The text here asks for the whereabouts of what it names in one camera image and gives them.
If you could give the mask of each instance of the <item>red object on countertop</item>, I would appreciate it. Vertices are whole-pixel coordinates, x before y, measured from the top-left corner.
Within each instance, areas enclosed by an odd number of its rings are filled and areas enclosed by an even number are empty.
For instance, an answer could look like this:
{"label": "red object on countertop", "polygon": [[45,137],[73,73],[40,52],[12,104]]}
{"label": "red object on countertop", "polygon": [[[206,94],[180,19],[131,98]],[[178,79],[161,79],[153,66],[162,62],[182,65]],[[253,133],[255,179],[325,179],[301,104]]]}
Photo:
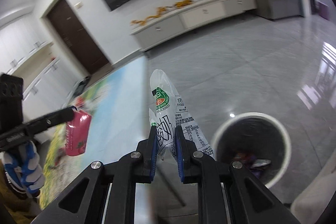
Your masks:
{"label": "red object on countertop", "polygon": [[67,122],[65,151],[68,156],[78,156],[85,152],[91,118],[90,114],[78,110],[75,111],[73,120]]}

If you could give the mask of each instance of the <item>blue gripper pad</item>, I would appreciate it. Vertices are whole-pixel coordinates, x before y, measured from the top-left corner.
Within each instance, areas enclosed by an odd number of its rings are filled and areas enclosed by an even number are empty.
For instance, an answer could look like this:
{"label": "blue gripper pad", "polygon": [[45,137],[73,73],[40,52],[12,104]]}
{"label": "blue gripper pad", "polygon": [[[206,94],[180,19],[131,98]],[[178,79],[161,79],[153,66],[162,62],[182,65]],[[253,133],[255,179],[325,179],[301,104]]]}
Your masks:
{"label": "blue gripper pad", "polygon": [[154,139],[154,144],[153,144],[153,149],[152,149],[152,156],[151,156],[151,171],[149,174],[151,182],[153,181],[154,176],[155,176],[157,157],[158,157],[158,137],[155,134],[155,139]]}
{"label": "blue gripper pad", "polygon": [[184,182],[184,160],[183,160],[183,154],[182,154],[179,134],[177,133],[177,131],[175,131],[174,139],[175,139],[175,147],[176,147],[178,175],[180,176],[181,182]]}

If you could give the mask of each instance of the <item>hand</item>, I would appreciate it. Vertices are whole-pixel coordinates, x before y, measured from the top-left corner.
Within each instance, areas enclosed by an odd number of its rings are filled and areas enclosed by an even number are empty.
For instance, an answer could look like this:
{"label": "hand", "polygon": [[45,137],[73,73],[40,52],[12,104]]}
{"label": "hand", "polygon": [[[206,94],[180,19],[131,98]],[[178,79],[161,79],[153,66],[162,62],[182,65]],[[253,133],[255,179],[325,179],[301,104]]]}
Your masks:
{"label": "hand", "polygon": [[[28,192],[36,196],[45,180],[42,168],[39,165],[40,156],[31,141],[25,144],[25,151],[26,160],[22,166],[19,166],[17,159],[8,152],[3,153],[1,160],[11,187],[18,193],[25,193],[25,189],[22,187],[22,185],[25,185]],[[21,179],[17,177],[15,169],[21,173]]]}

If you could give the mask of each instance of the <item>trash can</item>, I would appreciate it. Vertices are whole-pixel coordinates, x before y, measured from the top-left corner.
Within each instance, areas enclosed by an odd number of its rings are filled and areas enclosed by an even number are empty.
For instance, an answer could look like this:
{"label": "trash can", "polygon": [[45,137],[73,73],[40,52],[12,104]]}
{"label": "trash can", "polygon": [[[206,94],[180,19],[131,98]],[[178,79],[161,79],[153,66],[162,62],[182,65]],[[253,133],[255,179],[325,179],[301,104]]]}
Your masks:
{"label": "trash can", "polygon": [[231,163],[237,152],[271,160],[260,181],[272,187],[285,173],[291,157],[291,141],[274,117],[258,112],[237,115],[219,127],[211,142],[217,161]]}

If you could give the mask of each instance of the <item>green logo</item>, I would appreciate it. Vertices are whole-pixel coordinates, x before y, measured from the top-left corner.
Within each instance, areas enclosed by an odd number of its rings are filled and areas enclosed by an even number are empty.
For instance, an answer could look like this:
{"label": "green logo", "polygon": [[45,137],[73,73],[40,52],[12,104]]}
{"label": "green logo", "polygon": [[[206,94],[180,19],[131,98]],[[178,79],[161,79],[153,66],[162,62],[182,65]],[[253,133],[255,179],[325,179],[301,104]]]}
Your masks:
{"label": "green logo", "polygon": [[162,89],[156,88],[156,110],[168,105],[169,96]]}

